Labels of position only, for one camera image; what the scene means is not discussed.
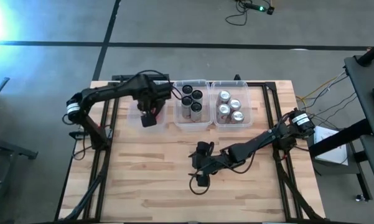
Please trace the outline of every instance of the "gray floor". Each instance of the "gray floor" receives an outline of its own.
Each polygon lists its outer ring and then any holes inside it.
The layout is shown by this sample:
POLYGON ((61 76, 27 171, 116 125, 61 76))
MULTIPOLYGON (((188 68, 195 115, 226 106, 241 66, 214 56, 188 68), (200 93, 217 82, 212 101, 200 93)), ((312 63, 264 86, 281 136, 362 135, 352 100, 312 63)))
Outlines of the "gray floor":
MULTIPOLYGON (((6 1, 8 31, 3 40, 103 41, 115 0, 6 1)), ((233 44, 374 45, 374 0, 274 0, 273 16, 250 12, 246 27, 224 17, 231 0, 122 0, 112 42, 193 42, 233 44)), ((54 218, 74 145, 72 128, 60 121, 65 102, 88 87, 99 47, 0 46, 0 79, 10 77, 0 95, 0 138, 39 151, 35 161, 19 159, 0 220, 44 222, 54 218)), ((133 49, 107 51, 100 80, 144 69, 172 79, 292 80, 305 95, 342 71, 343 59, 364 52, 230 49, 133 49)), ((324 110, 353 93, 348 79, 311 108, 324 110)), ((363 118, 358 101, 329 120, 339 127, 363 118)), ((363 165, 374 198, 374 177, 363 165)), ((317 176, 327 218, 374 223, 374 200, 357 203, 354 175, 317 176)))

